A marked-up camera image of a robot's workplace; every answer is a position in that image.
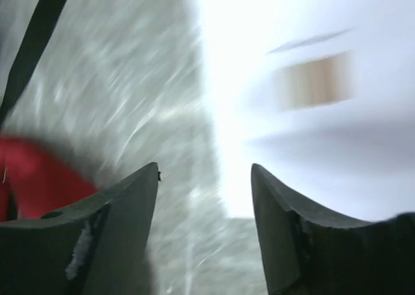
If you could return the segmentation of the red backpack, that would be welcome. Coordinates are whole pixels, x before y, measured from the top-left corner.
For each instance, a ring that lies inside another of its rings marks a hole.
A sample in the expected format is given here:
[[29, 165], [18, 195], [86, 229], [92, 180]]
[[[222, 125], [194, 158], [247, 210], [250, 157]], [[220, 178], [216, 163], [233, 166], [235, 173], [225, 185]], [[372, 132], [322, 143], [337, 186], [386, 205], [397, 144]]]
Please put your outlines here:
[[[5, 121], [22, 96], [49, 43], [67, 0], [39, 0], [8, 74], [1, 103]], [[97, 193], [98, 189], [41, 146], [1, 136], [1, 221], [12, 203], [23, 218], [40, 218]]]

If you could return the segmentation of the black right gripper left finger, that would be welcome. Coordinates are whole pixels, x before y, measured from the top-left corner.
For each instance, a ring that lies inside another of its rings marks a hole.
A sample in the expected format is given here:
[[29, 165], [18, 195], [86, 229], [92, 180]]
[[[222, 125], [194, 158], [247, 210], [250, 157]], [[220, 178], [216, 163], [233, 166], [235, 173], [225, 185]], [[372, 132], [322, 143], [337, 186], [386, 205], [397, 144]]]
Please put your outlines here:
[[1, 224], [2, 294], [128, 294], [147, 246], [160, 172], [117, 184], [39, 219]]

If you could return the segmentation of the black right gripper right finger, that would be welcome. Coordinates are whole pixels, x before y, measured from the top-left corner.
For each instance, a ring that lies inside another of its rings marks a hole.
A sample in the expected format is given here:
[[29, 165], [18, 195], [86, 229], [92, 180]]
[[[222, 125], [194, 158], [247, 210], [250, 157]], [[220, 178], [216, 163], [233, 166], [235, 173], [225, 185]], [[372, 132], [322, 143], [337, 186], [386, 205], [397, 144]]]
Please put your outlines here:
[[269, 294], [413, 294], [414, 214], [352, 218], [251, 169], [255, 225]]

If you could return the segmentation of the white book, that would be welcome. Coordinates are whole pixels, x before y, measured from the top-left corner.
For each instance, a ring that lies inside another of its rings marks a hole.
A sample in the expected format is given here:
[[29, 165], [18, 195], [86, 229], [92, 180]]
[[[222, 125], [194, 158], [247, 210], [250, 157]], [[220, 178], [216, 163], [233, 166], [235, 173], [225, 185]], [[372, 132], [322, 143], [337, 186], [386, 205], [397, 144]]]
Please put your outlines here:
[[414, 211], [414, 0], [198, 0], [229, 217], [250, 167], [339, 213]]

